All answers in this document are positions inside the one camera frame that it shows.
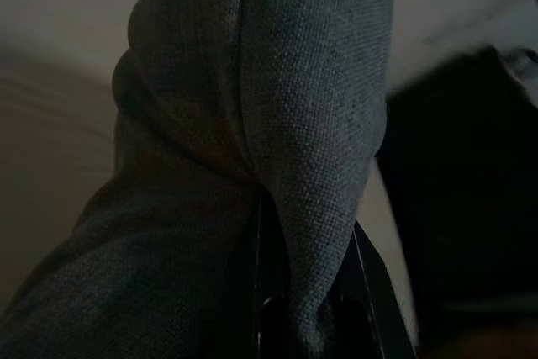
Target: gray textured cloth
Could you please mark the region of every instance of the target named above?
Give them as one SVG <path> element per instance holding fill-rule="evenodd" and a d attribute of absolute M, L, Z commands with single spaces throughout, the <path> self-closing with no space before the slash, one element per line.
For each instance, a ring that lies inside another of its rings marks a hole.
<path fill-rule="evenodd" d="M 116 171 L 8 309 L 1 358 L 217 357 L 226 259 L 261 187 L 302 357 L 385 127 L 392 0 L 140 0 L 113 93 Z"/>

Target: black object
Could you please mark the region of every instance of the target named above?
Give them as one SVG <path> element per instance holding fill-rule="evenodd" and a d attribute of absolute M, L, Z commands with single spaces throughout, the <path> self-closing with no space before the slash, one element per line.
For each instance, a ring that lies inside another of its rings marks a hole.
<path fill-rule="evenodd" d="M 219 357 L 293 357 L 287 329 L 288 279 L 277 213 L 264 195 L 229 261 Z M 387 270 L 357 222 L 330 302 L 338 359 L 415 358 Z"/>
<path fill-rule="evenodd" d="M 377 160 L 421 343 L 535 321 L 532 308 L 453 309 L 538 291 L 538 110 L 497 51 L 458 57 L 390 99 Z"/>

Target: woven fabric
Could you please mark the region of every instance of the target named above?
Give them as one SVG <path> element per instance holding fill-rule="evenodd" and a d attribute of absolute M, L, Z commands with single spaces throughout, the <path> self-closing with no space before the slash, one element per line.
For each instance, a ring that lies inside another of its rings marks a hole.
<path fill-rule="evenodd" d="M 392 0 L 140 0 L 118 63 L 116 172 L 7 311 L 2 358 L 218 357 L 226 260 L 262 188 L 287 242 L 298 357 L 385 128 Z"/>

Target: gray fabric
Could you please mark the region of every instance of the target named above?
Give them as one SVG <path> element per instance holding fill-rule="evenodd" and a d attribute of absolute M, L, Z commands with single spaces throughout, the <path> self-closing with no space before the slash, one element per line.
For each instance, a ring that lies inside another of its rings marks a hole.
<path fill-rule="evenodd" d="M 392 0 L 140 0 L 113 93 L 116 172 L 21 288 L 2 358 L 217 357 L 226 259 L 261 187 L 301 357 L 385 125 Z"/>

